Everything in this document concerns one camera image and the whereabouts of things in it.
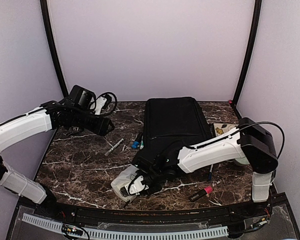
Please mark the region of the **white pencil pouch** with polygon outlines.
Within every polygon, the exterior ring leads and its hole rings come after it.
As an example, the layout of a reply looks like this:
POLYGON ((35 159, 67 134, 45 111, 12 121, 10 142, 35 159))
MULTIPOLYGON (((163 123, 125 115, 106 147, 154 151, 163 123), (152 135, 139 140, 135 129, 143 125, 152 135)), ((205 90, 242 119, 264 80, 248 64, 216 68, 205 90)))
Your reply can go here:
POLYGON ((115 195, 124 202, 131 202, 136 198, 136 195, 122 196, 120 189, 128 185, 136 177, 137 170, 138 168, 133 165, 127 167, 110 184, 115 195))

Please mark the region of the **black student backpack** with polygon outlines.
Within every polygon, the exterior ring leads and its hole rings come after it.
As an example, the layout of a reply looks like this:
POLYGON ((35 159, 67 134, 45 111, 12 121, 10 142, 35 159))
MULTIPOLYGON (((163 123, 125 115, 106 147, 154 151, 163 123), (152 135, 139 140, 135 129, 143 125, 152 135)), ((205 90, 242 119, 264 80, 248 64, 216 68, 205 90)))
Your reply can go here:
POLYGON ((183 147, 212 137, 202 108, 193 97, 151 98, 144 110, 144 147, 136 155, 163 155, 178 164, 183 147))

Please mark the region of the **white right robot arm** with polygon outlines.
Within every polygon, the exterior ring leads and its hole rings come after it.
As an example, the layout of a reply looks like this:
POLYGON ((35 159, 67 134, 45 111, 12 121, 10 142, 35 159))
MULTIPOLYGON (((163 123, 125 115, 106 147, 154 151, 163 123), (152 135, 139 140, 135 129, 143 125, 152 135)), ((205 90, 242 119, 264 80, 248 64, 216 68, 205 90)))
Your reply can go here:
POLYGON ((262 127, 266 124, 282 130, 274 122, 254 122, 243 117, 238 126, 228 132, 194 145, 176 140, 160 151, 144 147, 132 161, 137 168, 135 177, 120 189, 120 193, 151 195, 165 180, 224 161, 246 159, 252 168, 252 201, 245 205, 245 213, 256 217, 265 208, 264 202, 269 198, 282 154, 276 151, 272 134, 262 127))

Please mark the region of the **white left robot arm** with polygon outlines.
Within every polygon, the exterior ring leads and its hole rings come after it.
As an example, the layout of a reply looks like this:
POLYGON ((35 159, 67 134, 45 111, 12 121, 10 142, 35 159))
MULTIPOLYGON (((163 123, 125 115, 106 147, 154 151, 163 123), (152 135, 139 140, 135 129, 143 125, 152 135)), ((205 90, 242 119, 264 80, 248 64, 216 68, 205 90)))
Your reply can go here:
POLYGON ((54 194, 47 187, 9 166, 1 154, 24 140, 61 127, 65 129, 77 127, 98 136, 105 136, 115 128, 106 116, 96 115, 91 110, 54 100, 0 123, 0 186, 41 205, 41 210, 50 218, 57 218, 61 213, 60 206, 54 202, 54 194))

